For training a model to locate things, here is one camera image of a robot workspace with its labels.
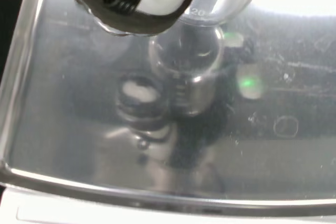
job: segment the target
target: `scratch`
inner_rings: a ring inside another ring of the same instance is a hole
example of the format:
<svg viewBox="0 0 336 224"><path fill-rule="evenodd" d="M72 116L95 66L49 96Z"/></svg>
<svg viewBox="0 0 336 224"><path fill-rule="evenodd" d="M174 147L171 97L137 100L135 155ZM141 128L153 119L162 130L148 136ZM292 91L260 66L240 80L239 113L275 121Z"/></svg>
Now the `scratch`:
<svg viewBox="0 0 336 224"><path fill-rule="evenodd" d="M311 65L311 64L303 63L303 62L288 62L287 64L295 68L308 68L311 70L321 70L321 71L325 71L328 73L336 73L336 69L329 68L326 66Z"/></svg>
<svg viewBox="0 0 336 224"><path fill-rule="evenodd" d="M55 19L50 19L49 18L48 22L50 22L52 24L60 25L60 26L69 26L69 27L79 28L79 29L83 29L83 30L91 30L91 28L89 26L69 24L68 22L62 21L62 20L55 20Z"/></svg>
<svg viewBox="0 0 336 224"><path fill-rule="evenodd" d="M234 114L236 114L236 111L235 111L235 109L232 107L232 106L230 106L229 104L226 104L226 106L234 113Z"/></svg>

